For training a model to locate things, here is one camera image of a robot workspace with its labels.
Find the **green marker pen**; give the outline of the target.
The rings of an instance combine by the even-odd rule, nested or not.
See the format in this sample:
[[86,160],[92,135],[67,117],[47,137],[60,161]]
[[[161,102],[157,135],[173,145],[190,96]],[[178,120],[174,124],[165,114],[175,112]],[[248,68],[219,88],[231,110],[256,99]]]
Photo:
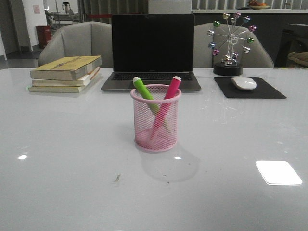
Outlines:
[[[152,94],[148,91],[147,87],[144,85],[143,81],[139,77],[134,77],[132,80],[133,85],[138,90],[139,94],[146,100],[153,100]],[[148,104],[150,110],[152,113],[157,117],[157,114],[159,112],[159,106],[155,103]],[[168,131],[171,132],[170,126],[168,122],[163,119],[163,126]]]

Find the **pink marker pen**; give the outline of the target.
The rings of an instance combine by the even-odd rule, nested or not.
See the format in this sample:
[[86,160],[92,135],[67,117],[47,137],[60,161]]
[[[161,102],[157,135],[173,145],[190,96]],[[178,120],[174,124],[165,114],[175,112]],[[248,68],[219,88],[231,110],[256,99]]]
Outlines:
[[[165,97],[164,97],[165,100],[172,99],[173,97],[175,97],[178,91],[178,88],[180,86],[180,83],[181,83],[181,78],[179,76],[174,76],[165,94]],[[170,106],[171,106],[171,103],[161,104],[159,112],[156,115],[154,123],[153,123],[150,140],[153,140],[155,138],[156,133],[159,131],[159,129],[163,125],[168,127],[168,123],[165,122],[165,118],[167,116]]]

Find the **pink mesh pen holder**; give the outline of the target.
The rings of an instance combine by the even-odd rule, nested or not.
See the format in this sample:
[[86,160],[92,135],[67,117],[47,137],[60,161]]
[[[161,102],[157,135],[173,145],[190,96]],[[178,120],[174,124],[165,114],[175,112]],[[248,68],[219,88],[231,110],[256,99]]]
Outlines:
[[[178,102],[181,97],[181,90],[178,90],[172,99],[164,99],[168,85],[149,84],[146,85],[152,94],[153,100],[144,99],[137,89],[131,91],[134,104],[134,131],[135,143],[144,150],[150,152],[161,152],[173,148],[178,141]],[[171,103],[165,120],[168,122],[171,132],[162,126],[156,133],[153,140],[150,140],[155,115],[148,104],[155,103],[159,106],[164,103]]]

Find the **grey open laptop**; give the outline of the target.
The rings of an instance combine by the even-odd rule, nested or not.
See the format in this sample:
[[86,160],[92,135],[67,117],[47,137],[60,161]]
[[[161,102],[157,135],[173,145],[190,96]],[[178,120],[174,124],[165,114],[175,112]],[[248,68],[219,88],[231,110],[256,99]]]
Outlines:
[[145,85],[168,85],[181,78],[182,91],[200,91],[193,73],[194,15],[125,14],[112,17],[113,72],[102,91],[130,91],[139,77]]

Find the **middle cream book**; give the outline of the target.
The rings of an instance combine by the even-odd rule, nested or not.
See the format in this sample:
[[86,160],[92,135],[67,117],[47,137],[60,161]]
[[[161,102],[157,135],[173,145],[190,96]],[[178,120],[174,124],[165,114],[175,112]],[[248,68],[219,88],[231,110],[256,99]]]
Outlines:
[[77,80],[47,80],[35,79],[32,80],[32,85],[35,87],[83,87],[88,85],[98,74],[100,67],[95,68],[90,73],[84,75]]

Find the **top yellow book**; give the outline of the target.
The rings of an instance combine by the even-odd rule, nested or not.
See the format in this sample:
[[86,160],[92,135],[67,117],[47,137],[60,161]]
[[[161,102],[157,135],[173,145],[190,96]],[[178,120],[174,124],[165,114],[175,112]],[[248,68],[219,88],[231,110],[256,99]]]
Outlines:
[[100,55],[68,56],[30,71],[32,79],[77,80],[102,65]]

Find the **yellow book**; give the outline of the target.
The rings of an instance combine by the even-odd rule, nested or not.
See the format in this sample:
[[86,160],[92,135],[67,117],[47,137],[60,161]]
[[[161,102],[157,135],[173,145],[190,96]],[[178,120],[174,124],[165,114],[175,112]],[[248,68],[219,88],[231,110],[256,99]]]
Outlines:
[[30,71],[32,79],[77,80],[102,65],[100,55],[68,56]]
[[85,89],[86,86],[83,86],[83,87],[35,87],[31,85],[28,87],[28,90],[30,92],[80,93],[81,91]]

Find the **white computer mouse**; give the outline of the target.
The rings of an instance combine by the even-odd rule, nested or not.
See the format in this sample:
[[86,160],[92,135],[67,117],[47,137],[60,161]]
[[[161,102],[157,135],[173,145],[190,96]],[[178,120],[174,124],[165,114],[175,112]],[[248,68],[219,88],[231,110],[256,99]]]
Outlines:
[[256,82],[249,77],[232,77],[231,82],[239,90],[254,90],[257,87]]

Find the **ferris wheel desk ornament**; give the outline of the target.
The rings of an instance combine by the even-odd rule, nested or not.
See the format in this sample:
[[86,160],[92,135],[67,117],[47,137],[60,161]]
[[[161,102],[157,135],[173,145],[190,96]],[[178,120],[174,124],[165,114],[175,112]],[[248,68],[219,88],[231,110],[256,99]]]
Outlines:
[[238,62],[239,53],[235,50],[235,46],[239,44],[239,40],[245,41],[251,45],[255,39],[253,37],[242,37],[242,34],[255,32],[257,27],[250,25],[244,31],[239,32],[240,26],[237,26],[237,21],[241,18],[241,12],[234,13],[225,12],[222,19],[226,21],[226,29],[223,29],[222,23],[219,20],[213,22],[213,28],[207,31],[210,37],[218,36],[220,42],[212,41],[208,44],[208,48],[212,50],[213,56],[218,56],[221,53],[221,48],[226,48],[226,53],[221,58],[220,62],[214,63],[213,72],[221,76],[239,76],[242,74],[242,66]]

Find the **white box behind laptop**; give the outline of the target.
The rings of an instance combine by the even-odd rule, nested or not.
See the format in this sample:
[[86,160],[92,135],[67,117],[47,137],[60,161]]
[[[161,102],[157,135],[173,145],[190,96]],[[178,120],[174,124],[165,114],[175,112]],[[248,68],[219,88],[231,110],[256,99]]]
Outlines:
[[192,1],[149,0],[148,14],[192,14]]

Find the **black mouse pad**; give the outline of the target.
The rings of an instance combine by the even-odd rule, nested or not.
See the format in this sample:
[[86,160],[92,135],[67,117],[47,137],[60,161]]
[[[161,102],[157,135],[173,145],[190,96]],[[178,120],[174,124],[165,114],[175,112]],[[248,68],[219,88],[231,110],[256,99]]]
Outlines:
[[227,98],[234,99],[286,99],[282,93],[259,77],[252,78],[257,86],[253,90],[240,90],[231,82],[231,77],[215,77],[214,80]]

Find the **bottom yellow book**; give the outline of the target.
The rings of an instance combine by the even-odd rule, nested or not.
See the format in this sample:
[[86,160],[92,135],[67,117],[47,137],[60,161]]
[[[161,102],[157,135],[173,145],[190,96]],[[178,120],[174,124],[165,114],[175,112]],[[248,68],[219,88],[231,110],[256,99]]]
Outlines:
[[85,89],[86,86],[83,86],[83,87],[35,87],[31,85],[28,87],[28,90],[30,92],[80,93],[81,91]]

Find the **red bin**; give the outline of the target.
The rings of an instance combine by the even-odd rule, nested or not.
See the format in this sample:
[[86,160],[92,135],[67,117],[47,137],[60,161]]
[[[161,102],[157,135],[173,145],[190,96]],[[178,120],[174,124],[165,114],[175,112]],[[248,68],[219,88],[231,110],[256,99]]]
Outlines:
[[51,40],[51,27],[49,25],[37,25],[36,32],[40,48],[45,48]]

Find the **fruit bowl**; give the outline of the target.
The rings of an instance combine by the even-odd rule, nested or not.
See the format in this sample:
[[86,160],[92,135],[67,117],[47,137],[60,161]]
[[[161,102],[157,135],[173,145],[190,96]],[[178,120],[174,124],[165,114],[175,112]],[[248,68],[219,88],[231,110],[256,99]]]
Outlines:
[[267,5],[266,3],[261,3],[257,0],[249,0],[247,6],[253,10],[268,9],[270,7],[270,5]]

